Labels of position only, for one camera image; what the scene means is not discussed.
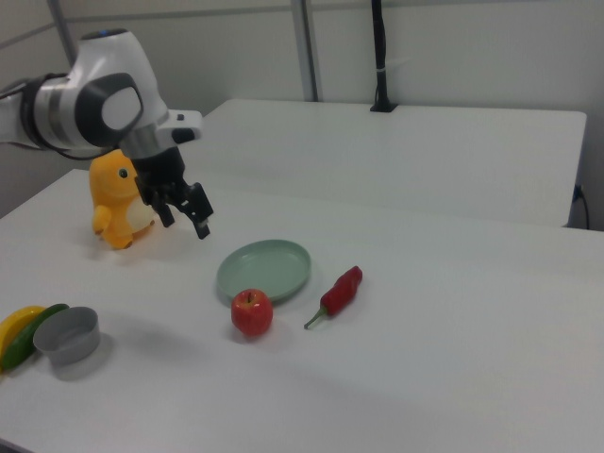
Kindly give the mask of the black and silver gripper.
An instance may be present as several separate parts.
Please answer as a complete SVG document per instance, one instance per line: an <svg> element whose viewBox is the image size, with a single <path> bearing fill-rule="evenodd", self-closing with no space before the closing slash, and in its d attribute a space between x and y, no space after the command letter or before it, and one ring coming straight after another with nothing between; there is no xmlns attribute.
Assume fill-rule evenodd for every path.
<svg viewBox="0 0 604 453"><path fill-rule="evenodd" d="M210 235L209 218L213 207L199 183L188 185L184 180L185 164L178 146L195 139L190 127L144 127L133 130L120 142L131 160L136 184L143 202L152 205L164 227L170 227L174 216L168 206L177 205L193 223L197 237Z"/></svg>

